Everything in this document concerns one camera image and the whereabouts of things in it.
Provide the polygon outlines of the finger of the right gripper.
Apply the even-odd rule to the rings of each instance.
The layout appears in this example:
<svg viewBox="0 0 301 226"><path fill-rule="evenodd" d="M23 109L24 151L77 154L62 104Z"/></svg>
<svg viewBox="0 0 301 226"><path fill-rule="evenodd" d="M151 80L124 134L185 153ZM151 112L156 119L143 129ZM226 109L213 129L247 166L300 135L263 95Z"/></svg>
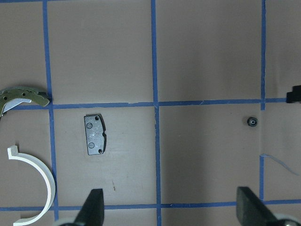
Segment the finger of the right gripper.
<svg viewBox="0 0 301 226"><path fill-rule="evenodd" d="M301 102L301 85L293 86L292 91L286 94L286 103L300 103Z"/></svg>

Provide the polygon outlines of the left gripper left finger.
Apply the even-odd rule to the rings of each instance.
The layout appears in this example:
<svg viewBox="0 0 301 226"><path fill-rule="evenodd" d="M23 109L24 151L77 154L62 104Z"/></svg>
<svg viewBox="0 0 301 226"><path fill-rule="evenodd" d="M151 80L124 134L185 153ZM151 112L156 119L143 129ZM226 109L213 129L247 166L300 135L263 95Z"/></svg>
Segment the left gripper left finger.
<svg viewBox="0 0 301 226"><path fill-rule="evenodd" d="M103 189L92 189L73 224L75 226L102 226L103 223Z"/></svg>

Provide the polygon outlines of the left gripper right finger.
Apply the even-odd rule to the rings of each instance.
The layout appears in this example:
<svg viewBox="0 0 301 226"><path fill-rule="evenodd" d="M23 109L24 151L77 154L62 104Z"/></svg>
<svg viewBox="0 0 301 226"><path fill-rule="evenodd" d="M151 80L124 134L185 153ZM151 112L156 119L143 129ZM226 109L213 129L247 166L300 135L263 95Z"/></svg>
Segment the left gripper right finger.
<svg viewBox="0 0 301 226"><path fill-rule="evenodd" d="M236 216L241 226L281 226L282 220L246 186L237 188Z"/></svg>

